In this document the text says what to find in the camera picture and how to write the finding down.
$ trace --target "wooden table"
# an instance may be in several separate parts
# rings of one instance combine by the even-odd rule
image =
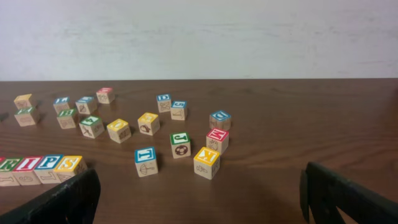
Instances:
[[[113,87],[116,101],[95,115],[132,127],[122,144],[107,133],[84,138],[62,130],[52,103],[73,101]],[[197,80],[0,83],[0,156],[82,155],[97,170],[101,198],[95,223],[305,223],[299,177],[316,161],[398,202],[398,80]],[[33,93],[41,121],[19,127],[17,95]],[[157,113],[155,96],[188,101],[188,119],[160,114],[154,137],[141,134],[137,119]],[[187,131],[193,154],[205,145],[209,114],[233,117],[229,147],[213,180],[193,173],[193,156],[173,159],[169,134]],[[134,150],[155,146],[157,175],[139,178]],[[54,185],[3,187],[0,213]]]

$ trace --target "wall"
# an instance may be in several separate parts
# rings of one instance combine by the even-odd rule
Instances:
[[[0,80],[398,77],[395,0],[1,0]]]

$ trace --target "letter cube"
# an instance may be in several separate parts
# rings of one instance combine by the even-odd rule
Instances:
[[[21,185],[39,185],[40,180],[37,178],[34,169],[43,159],[42,156],[25,157],[17,167],[12,171],[14,177]]]
[[[218,151],[221,155],[229,143],[229,132],[213,128],[206,136],[206,147]]]
[[[0,162],[0,187],[19,186],[12,170],[23,158],[5,158]]]
[[[76,108],[63,110],[57,116],[62,129],[75,128],[78,119]]]
[[[122,143],[131,137],[129,123],[122,119],[117,119],[107,125],[109,137],[117,143]]]
[[[210,115],[210,128],[229,130],[231,128],[231,115],[223,110],[214,112]]]
[[[26,94],[17,96],[14,100],[15,105],[18,109],[26,108],[26,107],[35,107],[36,101],[33,99],[32,94]]]
[[[99,103],[110,104],[114,100],[114,93],[112,88],[102,88],[97,91],[97,98]]]
[[[82,156],[64,156],[54,169],[61,182],[87,170],[87,165]]]
[[[96,116],[89,116],[83,121],[80,121],[79,126],[84,136],[93,139],[97,138],[97,136],[105,131],[102,119]]]
[[[170,112],[172,114],[172,119],[179,120],[179,121],[185,121],[185,118],[188,115],[187,102],[186,101],[174,101],[172,103]]]
[[[156,96],[156,99],[157,107],[160,113],[170,111],[170,107],[172,106],[172,97],[170,96],[170,94]]]
[[[69,96],[55,99],[53,105],[57,114],[63,110],[71,109],[73,107],[73,105],[70,103]]]
[[[84,96],[76,101],[76,107],[80,114],[91,114],[97,110],[97,103],[92,96]]]
[[[154,147],[136,150],[135,159],[139,177],[145,177],[158,173]]]
[[[216,150],[202,147],[193,158],[193,171],[211,180],[220,168],[220,153]]]
[[[22,108],[15,113],[19,126],[35,125],[39,122],[39,112],[34,107]]]
[[[188,133],[174,133],[170,135],[173,158],[191,156],[191,140]]]
[[[144,113],[138,119],[139,131],[142,134],[153,136],[160,129],[159,116],[152,113]]]
[[[63,155],[46,155],[36,166],[34,172],[42,184],[56,184],[61,182],[54,169],[62,157]]]

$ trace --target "black object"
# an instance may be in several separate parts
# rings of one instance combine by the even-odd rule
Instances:
[[[345,223],[337,207],[359,224],[398,223],[398,204],[314,162],[301,173],[300,206],[308,223],[308,206],[316,224]]]
[[[88,169],[2,216],[2,224],[91,224],[101,186]]]

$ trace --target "wood grain surface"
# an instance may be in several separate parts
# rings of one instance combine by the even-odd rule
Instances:
[[[132,137],[122,144],[108,133],[84,138],[62,130],[53,101],[75,101],[113,87],[116,100],[99,105],[105,124],[122,118]],[[398,202],[398,80],[196,80],[0,83],[0,156],[82,155],[97,170],[101,198],[95,223],[305,223],[299,177],[316,161]],[[41,120],[19,127],[17,95],[33,93]],[[155,96],[188,101],[186,121],[160,114],[154,137],[137,119],[157,112]],[[213,180],[193,173],[193,155],[205,145],[209,114],[233,117],[230,142]],[[192,156],[173,159],[169,134],[187,131]],[[134,150],[155,146],[159,173],[139,178]],[[3,187],[0,213],[54,185]]]

